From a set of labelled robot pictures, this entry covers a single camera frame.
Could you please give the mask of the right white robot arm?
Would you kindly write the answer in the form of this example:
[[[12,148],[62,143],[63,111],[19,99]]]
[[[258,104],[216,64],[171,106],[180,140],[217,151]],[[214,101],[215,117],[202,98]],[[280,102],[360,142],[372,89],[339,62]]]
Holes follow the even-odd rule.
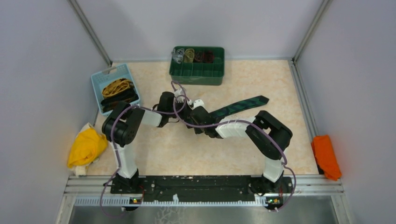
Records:
[[[259,111],[248,119],[216,119],[199,106],[192,110],[190,119],[195,128],[211,138],[249,138],[265,157],[263,187],[268,192],[276,192],[281,187],[283,166],[287,164],[284,151],[293,133],[268,111]]]

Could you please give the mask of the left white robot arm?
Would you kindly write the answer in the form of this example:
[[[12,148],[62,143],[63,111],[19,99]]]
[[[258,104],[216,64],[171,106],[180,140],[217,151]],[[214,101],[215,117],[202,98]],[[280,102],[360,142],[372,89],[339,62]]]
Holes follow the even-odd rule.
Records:
[[[175,93],[166,91],[160,96],[156,109],[142,109],[120,101],[102,125],[102,133],[112,144],[117,161],[117,171],[113,184],[119,184],[128,193],[136,192],[140,187],[138,168],[134,160],[132,141],[141,124],[163,127],[170,118],[175,118],[173,102]]]

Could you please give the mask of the green plaid tie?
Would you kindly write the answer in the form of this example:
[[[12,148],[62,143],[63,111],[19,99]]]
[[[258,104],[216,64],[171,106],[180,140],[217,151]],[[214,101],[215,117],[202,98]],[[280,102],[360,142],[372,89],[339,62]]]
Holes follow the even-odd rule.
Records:
[[[252,97],[252,98],[248,98],[245,100],[241,100],[235,103],[232,103],[230,105],[224,106],[220,109],[217,109],[213,112],[210,112],[209,114],[215,118],[215,119],[219,119],[219,118],[225,118],[227,116],[248,110],[248,109],[252,109],[252,108],[257,108],[259,106],[264,106],[269,102],[269,98],[263,96],[263,95],[259,95],[256,97]]]

